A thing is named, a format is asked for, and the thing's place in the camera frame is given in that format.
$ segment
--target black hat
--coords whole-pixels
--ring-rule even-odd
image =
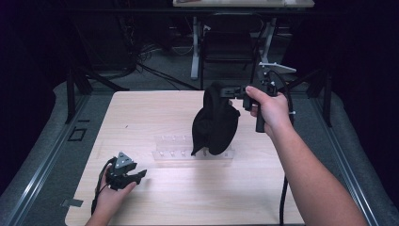
[[[213,155],[223,153],[234,138],[240,112],[230,105],[229,98],[220,97],[223,88],[221,83],[214,82],[204,92],[203,108],[193,121],[191,155],[203,147]]]

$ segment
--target human arm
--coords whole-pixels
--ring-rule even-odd
[[[100,192],[100,195],[97,200],[96,209],[91,218],[88,220],[86,224],[87,226],[107,225],[111,220],[111,218],[119,210],[125,197],[136,186],[136,182],[132,182],[131,184],[127,185],[124,189],[118,191],[111,189],[106,185],[105,181],[105,175],[108,170],[109,166],[106,168],[101,181],[101,187],[103,187],[104,189]]]
[[[288,117],[287,100],[253,87],[247,95],[262,108],[264,131],[270,136],[284,168],[295,203],[307,225],[367,225],[352,197],[315,157]],[[256,116],[253,107],[252,116]]]

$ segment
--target human hand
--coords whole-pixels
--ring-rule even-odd
[[[88,221],[87,225],[106,225],[109,220],[117,213],[120,209],[120,206],[125,199],[125,197],[135,188],[136,182],[132,182],[127,185],[124,189],[114,190],[108,187],[105,175],[109,171],[108,166],[105,171],[101,181],[100,192],[97,200],[96,209],[91,216],[91,219]]]
[[[282,93],[278,93],[277,97],[270,97],[263,91],[251,86],[246,87],[247,95],[257,101],[261,106],[262,116],[264,118],[264,131],[273,136],[273,131],[281,126],[290,126],[290,118],[288,115],[287,99]],[[258,106],[253,106],[250,114],[256,117]]]

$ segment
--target black fabric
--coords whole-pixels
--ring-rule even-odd
[[[205,90],[203,108],[193,121],[192,135],[195,155],[203,147],[209,148],[209,153],[218,155],[230,145],[237,131],[240,112],[229,104],[229,98],[221,98],[220,90],[224,86],[214,82]]]

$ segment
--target black chair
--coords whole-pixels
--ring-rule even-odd
[[[253,83],[259,45],[266,28],[263,18],[254,13],[215,13],[201,21],[199,49],[200,89],[203,89],[205,63],[252,64]]]

